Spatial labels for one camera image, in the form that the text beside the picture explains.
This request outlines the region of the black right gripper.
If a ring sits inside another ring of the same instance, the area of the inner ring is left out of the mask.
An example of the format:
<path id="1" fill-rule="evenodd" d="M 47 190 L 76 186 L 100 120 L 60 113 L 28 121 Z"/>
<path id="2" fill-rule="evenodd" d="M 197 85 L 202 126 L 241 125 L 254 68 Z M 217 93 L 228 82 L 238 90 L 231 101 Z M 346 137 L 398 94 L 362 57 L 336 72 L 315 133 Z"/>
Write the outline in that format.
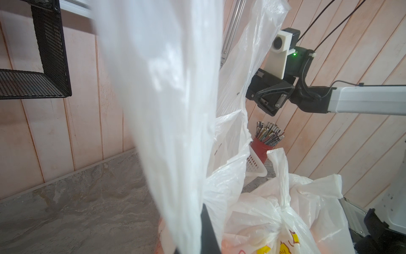
<path id="1" fill-rule="evenodd" d="M 287 81 L 258 69 L 246 92 L 246 98 L 270 116 L 275 116 L 293 93 L 295 87 Z"/>

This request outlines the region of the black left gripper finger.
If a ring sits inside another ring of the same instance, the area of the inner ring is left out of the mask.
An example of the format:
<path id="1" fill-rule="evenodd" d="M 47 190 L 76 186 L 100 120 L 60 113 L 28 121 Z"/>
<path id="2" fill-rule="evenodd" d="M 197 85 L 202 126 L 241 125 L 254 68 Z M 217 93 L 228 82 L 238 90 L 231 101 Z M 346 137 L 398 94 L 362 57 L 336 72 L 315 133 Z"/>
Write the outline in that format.
<path id="1" fill-rule="evenodd" d="M 211 224 L 208 209 L 203 204 L 201 213 L 202 235 L 201 235 L 201 254 L 221 254 L 221 248 L 218 245 L 213 226 Z"/>

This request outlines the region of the white printed bag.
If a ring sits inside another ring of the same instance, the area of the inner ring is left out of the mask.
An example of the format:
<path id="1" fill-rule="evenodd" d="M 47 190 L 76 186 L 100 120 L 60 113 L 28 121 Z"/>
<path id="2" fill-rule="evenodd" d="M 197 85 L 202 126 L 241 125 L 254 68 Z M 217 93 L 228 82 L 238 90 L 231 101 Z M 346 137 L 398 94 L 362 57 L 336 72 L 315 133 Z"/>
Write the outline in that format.
<path id="1" fill-rule="evenodd" d="M 288 161 L 282 148 L 267 152 L 276 176 L 232 205 L 224 254 L 318 254 L 309 227 L 291 207 Z"/>
<path id="2" fill-rule="evenodd" d="M 245 95 L 289 11 L 250 1 L 225 63 L 222 1 L 91 1 L 99 47 L 165 224 L 165 253 L 200 254 L 203 204 L 219 247 L 250 154 Z"/>

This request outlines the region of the white printed bag back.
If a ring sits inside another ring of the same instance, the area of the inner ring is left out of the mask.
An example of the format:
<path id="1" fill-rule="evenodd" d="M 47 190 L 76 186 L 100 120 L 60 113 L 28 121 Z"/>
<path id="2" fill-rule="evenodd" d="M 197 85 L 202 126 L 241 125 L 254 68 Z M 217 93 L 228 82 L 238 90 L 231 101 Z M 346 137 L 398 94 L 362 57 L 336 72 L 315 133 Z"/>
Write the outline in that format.
<path id="1" fill-rule="evenodd" d="M 203 204 L 219 247 L 250 154 L 245 95 L 289 11 L 250 1 L 225 63 L 222 1 L 91 1 L 99 47 L 165 224 L 165 253 L 200 254 Z"/>

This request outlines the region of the white plastic bag front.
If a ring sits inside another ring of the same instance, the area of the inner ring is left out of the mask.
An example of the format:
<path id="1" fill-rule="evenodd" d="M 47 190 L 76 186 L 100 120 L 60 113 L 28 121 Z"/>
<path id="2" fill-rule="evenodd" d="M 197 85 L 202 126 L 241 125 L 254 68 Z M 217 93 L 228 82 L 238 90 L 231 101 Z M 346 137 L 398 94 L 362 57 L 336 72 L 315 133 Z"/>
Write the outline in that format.
<path id="1" fill-rule="evenodd" d="M 311 180 L 289 174 L 290 206 L 310 229 L 322 254 L 354 254 L 348 220 L 340 204 L 342 177 Z"/>

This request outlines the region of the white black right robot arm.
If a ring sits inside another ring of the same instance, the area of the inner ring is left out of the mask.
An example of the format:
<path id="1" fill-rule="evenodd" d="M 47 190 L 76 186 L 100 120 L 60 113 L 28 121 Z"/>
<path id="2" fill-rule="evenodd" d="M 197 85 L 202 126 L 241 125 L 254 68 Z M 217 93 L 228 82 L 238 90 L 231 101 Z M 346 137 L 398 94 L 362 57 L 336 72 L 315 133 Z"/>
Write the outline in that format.
<path id="1" fill-rule="evenodd" d="M 305 82 L 315 57 L 313 50 L 295 47 L 278 53 L 282 68 L 258 69 L 246 98 L 274 116 L 286 101 L 308 113 L 406 114 L 404 85 L 309 87 Z M 355 244 L 360 254 L 404 254 L 406 252 L 406 164 L 401 167 L 382 200 L 364 217 L 368 235 Z"/>

